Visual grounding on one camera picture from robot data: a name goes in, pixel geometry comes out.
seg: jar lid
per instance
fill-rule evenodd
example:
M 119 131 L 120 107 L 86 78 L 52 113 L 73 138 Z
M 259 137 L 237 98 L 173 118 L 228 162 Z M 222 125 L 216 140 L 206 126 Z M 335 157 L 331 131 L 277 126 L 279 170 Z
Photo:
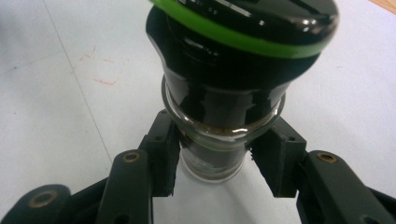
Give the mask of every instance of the jar lid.
M 226 46 L 297 59 L 326 47 L 338 24 L 332 0 L 151 0 L 168 16 Z

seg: red marker mark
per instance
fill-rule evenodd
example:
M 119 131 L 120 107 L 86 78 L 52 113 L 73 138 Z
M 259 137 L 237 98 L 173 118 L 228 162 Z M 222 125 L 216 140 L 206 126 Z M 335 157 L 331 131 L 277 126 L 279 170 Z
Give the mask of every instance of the red marker mark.
M 91 51 L 90 55 L 93 55 L 96 51 L 96 45 L 93 46 L 93 50 Z
M 92 80 L 93 80 L 93 81 L 96 81 L 96 82 L 99 82 L 99 83 L 102 83 L 102 84 L 105 84 L 105 85 L 107 85 L 107 86 L 114 86 L 114 84 L 117 83 L 117 81 L 119 80 L 119 78 L 117 77 L 117 79 L 116 79 L 115 81 L 113 81 L 113 82 L 109 82 L 109 81 L 103 80 L 103 79 L 101 79 L 101 78 L 93 78 Z
M 103 59 L 103 61 L 107 62 L 107 63 L 114 63 L 114 61 L 111 61 L 109 59 Z

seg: green ring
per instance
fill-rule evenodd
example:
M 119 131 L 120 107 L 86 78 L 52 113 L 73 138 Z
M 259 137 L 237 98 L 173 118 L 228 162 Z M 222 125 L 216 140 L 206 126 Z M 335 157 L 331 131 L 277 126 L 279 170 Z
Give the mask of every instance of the green ring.
M 287 45 L 244 35 L 221 26 L 183 7 L 176 0 L 151 0 L 174 20 L 189 27 L 200 35 L 216 40 L 229 47 L 259 54 L 262 56 L 298 59 L 319 54 L 329 41 L 311 45 Z

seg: brass screw insert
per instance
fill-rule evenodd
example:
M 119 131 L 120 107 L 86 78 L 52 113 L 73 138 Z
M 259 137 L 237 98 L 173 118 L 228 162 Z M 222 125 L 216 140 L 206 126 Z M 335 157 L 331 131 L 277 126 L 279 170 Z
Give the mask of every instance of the brass screw insert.
M 337 158 L 335 158 L 334 155 L 328 153 L 328 152 L 319 152 L 317 154 L 318 159 L 320 159 L 321 161 L 325 161 L 327 163 L 333 164 L 335 162 L 337 162 Z
M 139 157 L 140 157 L 139 153 L 137 153 L 137 152 L 130 152 L 130 153 L 125 154 L 125 155 L 122 157 L 122 159 L 123 159 L 125 162 L 134 162 L 134 161 L 139 160 Z
M 58 193 L 55 190 L 44 190 L 29 200 L 29 206 L 32 208 L 44 207 L 52 203 L 56 197 L 58 197 Z

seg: white table surface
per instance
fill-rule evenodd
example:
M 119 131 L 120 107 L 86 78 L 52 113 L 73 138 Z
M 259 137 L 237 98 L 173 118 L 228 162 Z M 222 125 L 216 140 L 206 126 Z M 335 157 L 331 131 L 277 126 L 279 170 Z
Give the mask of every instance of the white table surface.
M 341 23 L 318 62 L 294 81 L 282 117 L 308 142 L 344 158 L 396 197 L 396 16 L 338 0 Z M 145 33 L 149 1 L 0 0 L 0 218 L 29 190 L 75 193 L 137 148 L 163 108 L 162 66 Z M 274 199 L 247 155 L 220 185 L 179 165 L 155 223 L 300 223 Z

